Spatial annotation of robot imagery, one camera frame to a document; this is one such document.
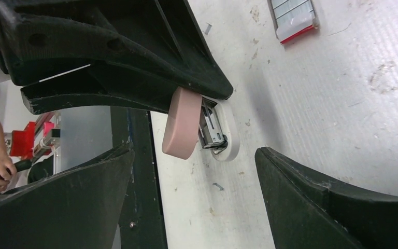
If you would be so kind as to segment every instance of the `scratched white surface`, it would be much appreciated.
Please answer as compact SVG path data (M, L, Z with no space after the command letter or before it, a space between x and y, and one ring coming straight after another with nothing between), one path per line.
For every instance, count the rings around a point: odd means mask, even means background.
M320 29L286 47L267 2L190 1L236 89L241 149L231 163L164 155L166 117L152 114L170 249L274 248L253 158L261 146L398 195L398 0L313 0Z

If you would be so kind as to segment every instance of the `white table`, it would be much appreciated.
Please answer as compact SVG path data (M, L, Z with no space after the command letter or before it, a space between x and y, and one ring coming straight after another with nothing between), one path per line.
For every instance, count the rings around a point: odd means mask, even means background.
M241 148L230 163L199 145L189 160L167 156L166 116L152 114L170 249L274 248L254 164L262 146L398 195L398 0L313 0L320 29L288 46L267 0L189 2L235 88Z

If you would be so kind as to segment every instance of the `red edge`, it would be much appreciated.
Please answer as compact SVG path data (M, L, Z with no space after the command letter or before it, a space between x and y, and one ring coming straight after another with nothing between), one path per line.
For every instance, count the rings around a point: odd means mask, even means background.
M315 26L313 26L313 25L308 26L308 27L305 27L304 29L302 29L302 30L296 32L295 34L289 36L288 38L286 38L286 39L280 41L280 43L281 43L281 44L285 44L285 43L289 42L290 40L296 38L297 36L302 35L302 34L308 32L309 30L312 30L312 29L314 29L314 28L315 28Z

